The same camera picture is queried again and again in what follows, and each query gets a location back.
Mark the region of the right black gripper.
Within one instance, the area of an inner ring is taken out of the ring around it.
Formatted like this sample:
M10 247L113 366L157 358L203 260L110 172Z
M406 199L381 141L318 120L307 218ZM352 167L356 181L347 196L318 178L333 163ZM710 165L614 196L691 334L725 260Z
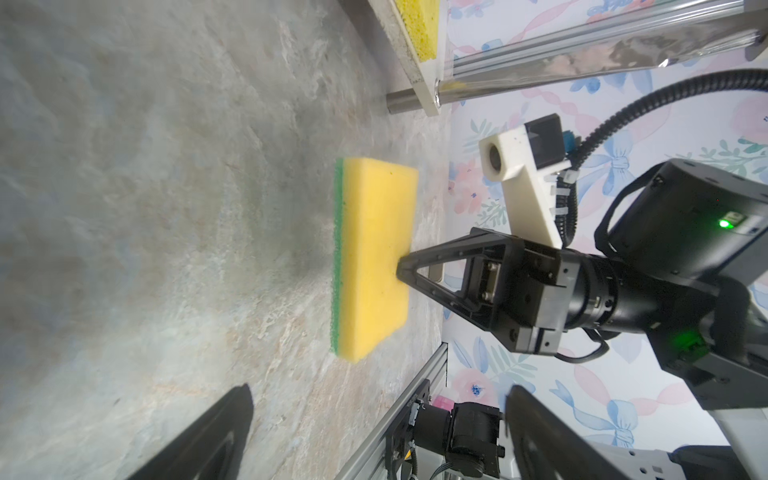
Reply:
M418 274L459 260L466 264L457 292ZM582 329L601 356L608 339L641 331L654 313L653 282L619 261L478 227L405 255L396 276L513 353L555 356L562 335Z

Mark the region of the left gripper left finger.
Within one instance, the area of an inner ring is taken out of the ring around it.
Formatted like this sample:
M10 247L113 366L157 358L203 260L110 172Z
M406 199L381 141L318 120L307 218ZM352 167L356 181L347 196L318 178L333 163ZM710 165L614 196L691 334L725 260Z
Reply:
M232 388L130 477L237 478L253 415L250 387Z

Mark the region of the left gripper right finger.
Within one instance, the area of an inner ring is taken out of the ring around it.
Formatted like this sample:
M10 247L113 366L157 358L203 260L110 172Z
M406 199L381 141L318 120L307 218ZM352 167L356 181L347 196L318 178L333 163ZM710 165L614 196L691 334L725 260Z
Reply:
M523 479L626 477L521 386L506 397L505 425Z

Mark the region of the yellow sponge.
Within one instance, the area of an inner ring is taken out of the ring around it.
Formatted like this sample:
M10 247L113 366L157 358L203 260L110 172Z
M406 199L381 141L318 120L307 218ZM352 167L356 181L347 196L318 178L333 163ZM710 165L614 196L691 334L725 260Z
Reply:
M440 1L396 0L398 12L420 62L437 58Z
M331 348L356 363L407 321L397 278L410 252L419 173L371 158L341 158L334 177Z

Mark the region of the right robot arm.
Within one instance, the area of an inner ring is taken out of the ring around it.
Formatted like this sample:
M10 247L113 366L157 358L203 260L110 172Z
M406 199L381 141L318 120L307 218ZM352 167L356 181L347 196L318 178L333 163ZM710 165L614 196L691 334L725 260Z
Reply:
M750 286L767 269L767 188L689 160L654 166L609 209L596 253L481 228L411 253L398 278L514 353L556 356L582 329L608 352L645 335L724 431L746 473L767 474L767 321Z

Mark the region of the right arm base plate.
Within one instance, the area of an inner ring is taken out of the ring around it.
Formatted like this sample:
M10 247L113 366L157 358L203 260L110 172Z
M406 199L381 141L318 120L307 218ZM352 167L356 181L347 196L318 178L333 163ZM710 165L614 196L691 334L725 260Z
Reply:
M414 440L416 417L421 407L428 402L431 382L422 380L415 391L406 397L402 407L385 430L384 467L386 479L416 479L418 457Z

